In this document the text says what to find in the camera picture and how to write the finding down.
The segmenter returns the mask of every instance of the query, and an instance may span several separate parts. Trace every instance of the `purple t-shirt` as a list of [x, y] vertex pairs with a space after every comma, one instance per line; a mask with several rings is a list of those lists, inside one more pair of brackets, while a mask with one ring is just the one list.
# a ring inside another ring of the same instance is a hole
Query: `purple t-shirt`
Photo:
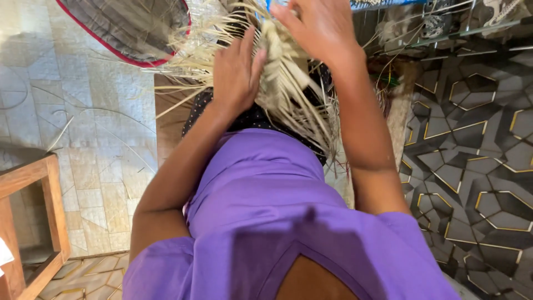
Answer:
[[361, 300], [459, 299], [410, 215], [350, 210], [314, 153], [283, 133], [225, 136], [187, 209], [191, 238], [155, 242], [124, 299], [273, 300], [298, 255]]

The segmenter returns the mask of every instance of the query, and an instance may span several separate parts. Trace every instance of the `skin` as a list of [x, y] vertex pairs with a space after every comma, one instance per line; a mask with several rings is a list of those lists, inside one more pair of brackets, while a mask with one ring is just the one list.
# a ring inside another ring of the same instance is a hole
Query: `skin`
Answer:
[[[291, 9], [300, 13], [300, 19]], [[368, 78], [366, 56], [355, 40], [349, 2], [292, 0], [287, 7], [274, 5], [271, 13], [310, 56], [332, 72], [356, 208], [369, 214], [409, 214], [389, 131]], [[156, 241], [190, 236], [183, 206], [216, 143], [257, 95], [266, 52], [252, 58], [253, 35], [251, 28], [242, 40], [216, 53], [213, 100], [144, 191], [133, 216], [130, 261]]]

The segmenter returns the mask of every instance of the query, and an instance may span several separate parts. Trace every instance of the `wooden frame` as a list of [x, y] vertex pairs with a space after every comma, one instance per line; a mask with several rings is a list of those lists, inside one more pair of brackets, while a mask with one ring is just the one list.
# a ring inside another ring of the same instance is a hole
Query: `wooden frame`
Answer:
[[[54, 253], [31, 275], [26, 285], [9, 195], [40, 179], [43, 183]], [[55, 154], [0, 172], [0, 237], [6, 242], [15, 258], [14, 261], [1, 267], [5, 274], [0, 277], [0, 299], [35, 299], [70, 256], [70, 243], [59, 185], [59, 164]]]

